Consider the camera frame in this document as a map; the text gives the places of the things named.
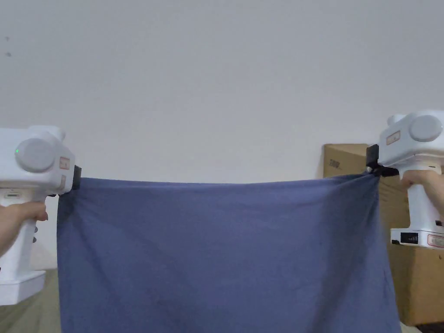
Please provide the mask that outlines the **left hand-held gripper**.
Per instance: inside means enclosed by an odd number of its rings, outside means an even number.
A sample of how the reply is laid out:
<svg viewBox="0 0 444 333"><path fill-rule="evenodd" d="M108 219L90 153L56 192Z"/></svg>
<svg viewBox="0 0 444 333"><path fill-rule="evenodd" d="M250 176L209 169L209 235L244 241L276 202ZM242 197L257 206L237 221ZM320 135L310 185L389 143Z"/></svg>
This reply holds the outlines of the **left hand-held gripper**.
<svg viewBox="0 0 444 333"><path fill-rule="evenodd" d="M0 130L0 203L3 206L45 202L80 187L81 168L56 126ZM14 243L0 259L0 303L12 306L37 294L45 272L30 266L36 220L20 227Z"/></svg>

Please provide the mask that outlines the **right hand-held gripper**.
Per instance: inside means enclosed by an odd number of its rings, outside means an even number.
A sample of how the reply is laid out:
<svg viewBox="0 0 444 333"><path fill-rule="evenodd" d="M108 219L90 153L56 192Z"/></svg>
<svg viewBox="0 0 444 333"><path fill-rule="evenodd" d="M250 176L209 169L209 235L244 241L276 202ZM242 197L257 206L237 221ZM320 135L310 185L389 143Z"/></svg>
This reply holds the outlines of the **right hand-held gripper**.
<svg viewBox="0 0 444 333"><path fill-rule="evenodd" d="M408 170L441 174L444 164L444 113L440 110L396 114L387 121L379 142L366 149L366 165L375 177L403 177ZM408 191L410 224L391 229L392 244L444 248L443 220L423 186Z"/></svg>

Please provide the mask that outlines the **person's right hand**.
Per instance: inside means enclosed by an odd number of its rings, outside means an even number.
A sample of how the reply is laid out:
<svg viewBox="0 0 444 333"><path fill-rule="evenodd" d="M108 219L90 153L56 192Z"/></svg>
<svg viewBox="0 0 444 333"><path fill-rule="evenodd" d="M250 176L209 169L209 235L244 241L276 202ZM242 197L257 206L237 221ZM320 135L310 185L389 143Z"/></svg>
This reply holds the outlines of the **person's right hand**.
<svg viewBox="0 0 444 333"><path fill-rule="evenodd" d="M431 203L444 214L444 176L430 170L409 170L404 172L401 184L405 188L421 185Z"/></svg>

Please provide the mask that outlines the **person's left hand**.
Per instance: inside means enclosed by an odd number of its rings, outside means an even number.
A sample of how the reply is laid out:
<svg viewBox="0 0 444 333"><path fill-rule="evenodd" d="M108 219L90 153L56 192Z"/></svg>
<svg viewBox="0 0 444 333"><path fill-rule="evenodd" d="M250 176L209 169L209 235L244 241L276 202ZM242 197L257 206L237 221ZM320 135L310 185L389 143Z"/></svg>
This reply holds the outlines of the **person's left hand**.
<svg viewBox="0 0 444 333"><path fill-rule="evenodd" d="M48 220L46 205L43 202L26 202L0 207L0 255L13 244L26 220Z"/></svg>

